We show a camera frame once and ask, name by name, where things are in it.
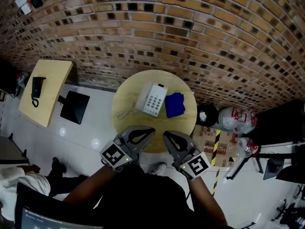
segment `brick wall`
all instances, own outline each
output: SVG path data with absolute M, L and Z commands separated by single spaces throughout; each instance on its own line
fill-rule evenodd
M 304 97 L 305 0 L 44 0 L 28 15 L 0 1 L 0 55 L 18 69 L 71 60 L 108 88 L 161 69 L 197 102 L 260 111 Z

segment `blue cloth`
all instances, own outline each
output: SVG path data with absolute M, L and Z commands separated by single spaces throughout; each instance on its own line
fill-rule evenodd
M 181 93 L 174 93 L 173 95 L 165 97 L 165 109 L 167 118 L 182 115 L 185 111 L 183 105 L 184 95 Z

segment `plastic bag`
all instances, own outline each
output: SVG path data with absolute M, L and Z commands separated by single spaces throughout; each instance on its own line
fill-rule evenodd
M 246 115 L 240 108 L 228 107 L 220 111 L 218 120 L 225 129 L 238 132 L 239 122 L 245 122 Z
M 197 107 L 197 125 L 213 126 L 218 120 L 218 111 L 213 104 L 201 104 Z
M 245 119 L 238 122 L 238 133 L 248 134 L 254 130 L 257 124 L 256 111 L 245 110 L 243 113 L 245 114 Z
M 29 74 L 25 71 L 22 71 L 17 75 L 17 84 L 21 86 L 22 88 L 25 88 L 26 84 L 28 83 L 26 79 L 28 80 Z
M 238 139 L 237 143 L 237 157 L 248 158 L 250 155 L 257 151 L 257 145 L 255 145 L 252 139 L 248 137 L 242 137 Z

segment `black monitor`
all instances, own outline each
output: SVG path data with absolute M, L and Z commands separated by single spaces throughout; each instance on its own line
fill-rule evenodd
M 17 70 L 5 60 L 0 59 L 0 90 L 15 95 L 17 87 L 16 75 Z
M 102 229 L 101 217 L 18 183 L 15 229 Z
M 264 180 L 277 176 L 283 167 L 284 159 L 269 159 L 264 174 Z
M 58 102 L 63 104 L 61 117 L 81 124 L 90 97 L 69 91 L 66 98 L 59 96 Z

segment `black cable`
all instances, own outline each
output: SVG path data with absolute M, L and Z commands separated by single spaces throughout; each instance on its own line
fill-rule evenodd
M 301 185 L 298 185 L 298 188 L 299 188 L 299 191 L 298 191 L 297 195 L 294 196 L 294 199 L 297 199 L 299 197 L 299 195 L 301 193 L 303 193 L 303 190 L 305 187 L 303 187 L 303 183 L 302 183 Z
M 189 191 L 189 194 L 186 196 L 186 200 L 189 198 L 190 193 L 191 193 L 191 191 Z
M 34 107 L 35 107 L 35 108 L 37 108 L 37 107 L 38 107 L 38 105 L 39 105 L 38 100 L 37 100 L 37 99 L 35 99 L 35 98 L 33 98 L 33 94 L 31 94 L 31 97 L 32 97 L 32 104 L 34 105 Z

